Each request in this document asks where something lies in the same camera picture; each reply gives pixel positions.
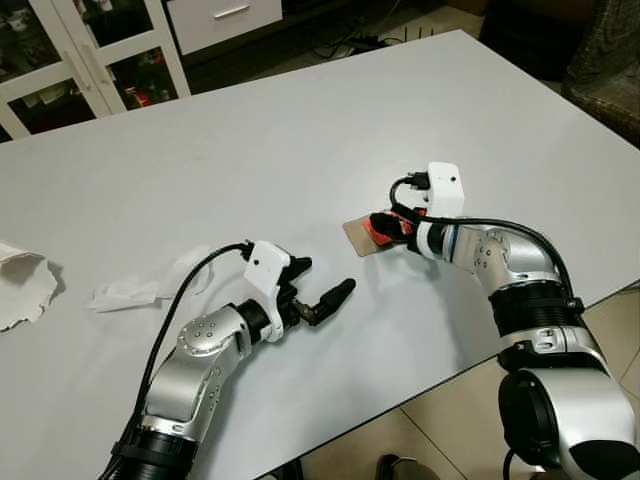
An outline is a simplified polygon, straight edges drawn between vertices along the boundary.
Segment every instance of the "table surface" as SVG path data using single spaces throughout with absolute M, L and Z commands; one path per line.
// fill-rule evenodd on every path
M 430 161 L 459 166 L 466 214 L 545 232 L 586 304 L 638 278 L 638 151 L 462 32 L 0 145 L 0 238 L 65 286 L 0 336 L 0 477 L 101 471 L 163 310 L 92 314 L 91 291 L 200 244 L 311 255 L 309 303 L 359 283 L 321 329 L 239 367 L 192 478 L 254 478 L 494 355 L 472 276 L 403 249 L 359 258 L 342 230 Z M 175 328 L 241 300 L 242 268 L 221 260 Z

